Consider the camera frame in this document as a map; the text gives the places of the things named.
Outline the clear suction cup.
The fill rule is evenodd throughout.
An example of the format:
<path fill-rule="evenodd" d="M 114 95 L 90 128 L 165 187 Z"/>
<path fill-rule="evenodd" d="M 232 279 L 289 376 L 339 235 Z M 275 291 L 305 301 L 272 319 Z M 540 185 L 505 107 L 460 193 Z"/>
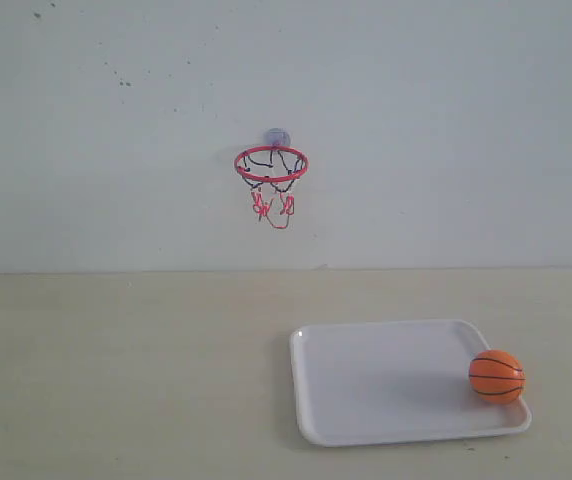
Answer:
<path fill-rule="evenodd" d="M 289 147 L 291 136 L 285 129 L 271 128 L 264 133 L 263 141 L 270 147 Z"/>

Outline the white plastic tray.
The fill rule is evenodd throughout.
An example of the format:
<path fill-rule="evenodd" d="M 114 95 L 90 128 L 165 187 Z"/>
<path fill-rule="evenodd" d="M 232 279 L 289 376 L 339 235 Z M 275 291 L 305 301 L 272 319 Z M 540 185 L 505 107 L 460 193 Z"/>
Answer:
<path fill-rule="evenodd" d="M 459 319 L 308 325 L 290 336 L 297 425 L 322 447 L 519 434 L 526 402 L 492 405 L 468 380 L 489 344 Z"/>

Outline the small orange basketball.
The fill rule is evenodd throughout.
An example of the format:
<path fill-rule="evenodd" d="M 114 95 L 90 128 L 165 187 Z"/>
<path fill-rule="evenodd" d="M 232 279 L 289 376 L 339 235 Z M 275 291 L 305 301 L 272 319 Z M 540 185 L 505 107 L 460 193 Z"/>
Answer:
<path fill-rule="evenodd" d="M 518 400 L 525 388 L 525 372 L 516 357 L 502 350 L 485 350 L 470 362 L 468 379 L 484 401 L 506 405 Z"/>

